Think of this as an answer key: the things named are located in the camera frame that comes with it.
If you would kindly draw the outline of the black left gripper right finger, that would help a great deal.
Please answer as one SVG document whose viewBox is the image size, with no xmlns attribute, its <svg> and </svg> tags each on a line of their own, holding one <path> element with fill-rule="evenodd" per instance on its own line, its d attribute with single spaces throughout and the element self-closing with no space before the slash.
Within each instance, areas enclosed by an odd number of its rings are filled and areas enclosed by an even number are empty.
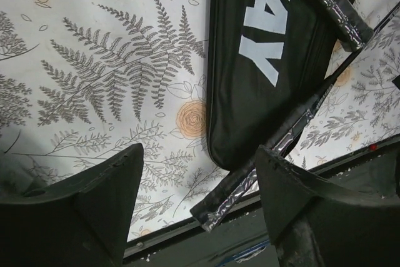
<svg viewBox="0 0 400 267">
<path fill-rule="evenodd" d="M 399 265 L 398 149 L 339 182 L 261 147 L 256 172 L 280 266 Z"/>
</svg>

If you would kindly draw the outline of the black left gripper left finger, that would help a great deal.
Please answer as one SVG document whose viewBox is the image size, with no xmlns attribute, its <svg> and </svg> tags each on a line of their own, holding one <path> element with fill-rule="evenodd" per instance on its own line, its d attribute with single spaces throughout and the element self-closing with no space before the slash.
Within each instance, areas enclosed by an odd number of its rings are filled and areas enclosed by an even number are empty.
<svg viewBox="0 0 400 267">
<path fill-rule="evenodd" d="M 1 198 L 2 266 L 121 266 L 144 166 L 132 144 L 62 181 Z"/>
</svg>

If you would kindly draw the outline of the black Crossway racket cover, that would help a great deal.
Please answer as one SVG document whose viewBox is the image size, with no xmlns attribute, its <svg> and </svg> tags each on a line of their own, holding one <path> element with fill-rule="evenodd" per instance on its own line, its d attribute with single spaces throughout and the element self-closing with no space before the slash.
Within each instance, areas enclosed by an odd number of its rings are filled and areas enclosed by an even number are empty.
<svg viewBox="0 0 400 267">
<path fill-rule="evenodd" d="M 207 147 L 242 166 L 323 81 L 344 35 L 320 0 L 211 0 Z"/>
</svg>

